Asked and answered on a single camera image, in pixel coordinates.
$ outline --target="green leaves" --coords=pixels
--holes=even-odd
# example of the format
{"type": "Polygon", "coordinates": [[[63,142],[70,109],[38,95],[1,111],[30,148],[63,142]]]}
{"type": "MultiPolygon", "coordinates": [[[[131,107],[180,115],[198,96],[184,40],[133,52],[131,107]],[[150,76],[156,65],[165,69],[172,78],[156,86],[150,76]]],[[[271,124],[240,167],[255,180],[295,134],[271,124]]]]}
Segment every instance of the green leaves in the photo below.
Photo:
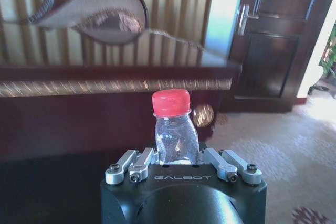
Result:
{"type": "Polygon", "coordinates": [[[323,58],[320,61],[320,65],[323,67],[323,72],[325,75],[331,73],[336,77],[335,71],[332,69],[332,66],[336,62],[336,24],[332,28],[330,37],[327,42],[327,48],[329,49],[329,55],[326,61],[323,58]]]}

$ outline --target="doorway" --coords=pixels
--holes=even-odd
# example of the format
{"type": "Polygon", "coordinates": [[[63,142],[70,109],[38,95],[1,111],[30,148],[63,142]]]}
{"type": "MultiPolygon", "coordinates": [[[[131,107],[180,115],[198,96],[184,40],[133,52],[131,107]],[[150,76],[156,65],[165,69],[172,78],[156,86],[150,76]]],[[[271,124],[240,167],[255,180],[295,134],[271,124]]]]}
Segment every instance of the doorway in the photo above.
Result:
{"type": "Polygon", "coordinates": [[[222,111],[291,111],[332,0],[236,1],[232,42],[223,40],[222,55],[242,73],[222,111]]]}

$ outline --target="red bottle cap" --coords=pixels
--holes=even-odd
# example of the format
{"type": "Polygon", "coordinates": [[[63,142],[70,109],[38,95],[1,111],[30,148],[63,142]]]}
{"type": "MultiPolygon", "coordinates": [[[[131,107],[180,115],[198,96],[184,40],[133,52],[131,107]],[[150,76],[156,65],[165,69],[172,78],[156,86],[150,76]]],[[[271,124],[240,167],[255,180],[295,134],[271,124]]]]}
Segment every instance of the red bottle cap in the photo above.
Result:
{"type": "Polygon", "coordinates": [[[152,102],[156,116],[171,117],[190,112],[190,96],[185,89],[168,89],[155,92],[152,102]]]}

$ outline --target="table top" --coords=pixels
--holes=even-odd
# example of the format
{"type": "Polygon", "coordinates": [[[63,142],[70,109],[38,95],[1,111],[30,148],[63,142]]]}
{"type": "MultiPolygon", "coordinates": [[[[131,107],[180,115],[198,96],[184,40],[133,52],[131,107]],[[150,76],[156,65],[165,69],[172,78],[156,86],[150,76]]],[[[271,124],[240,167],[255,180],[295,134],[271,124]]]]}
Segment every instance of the table top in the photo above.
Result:
{"type": "Polygon", "coordinates": [[[237,67],[201,45],[164,31],[109,27],[42,28],[1,23],[0,66],[237,67]],[[119,45],[122,37],[129,42],[119,45]]]}
{"type": "Polygon", "coordinates": [[[201,45],[145,29],[1,23],[0,97],[227,90],[241,66],[201,45]]]}

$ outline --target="wall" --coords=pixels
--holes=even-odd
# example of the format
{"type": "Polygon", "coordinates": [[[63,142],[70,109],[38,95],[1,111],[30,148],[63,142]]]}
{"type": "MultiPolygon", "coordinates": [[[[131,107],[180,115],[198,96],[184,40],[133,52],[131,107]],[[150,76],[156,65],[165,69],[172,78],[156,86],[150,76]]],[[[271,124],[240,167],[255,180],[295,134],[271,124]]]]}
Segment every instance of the wall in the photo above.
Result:
{"type": "Polygon", "coordinates": [[[314,74],[318,72],[317,66],[323,55],[325,46],[328,42],[331,30],[336,22],[336,0],[332,0],[326,19],[324,20],[320,35],[315,44],[314,50],[310,57],[306,72],[304,73],[303,80],[301,82],[297,98],[307,97],[309,87],[313,85],[314,74]]]}

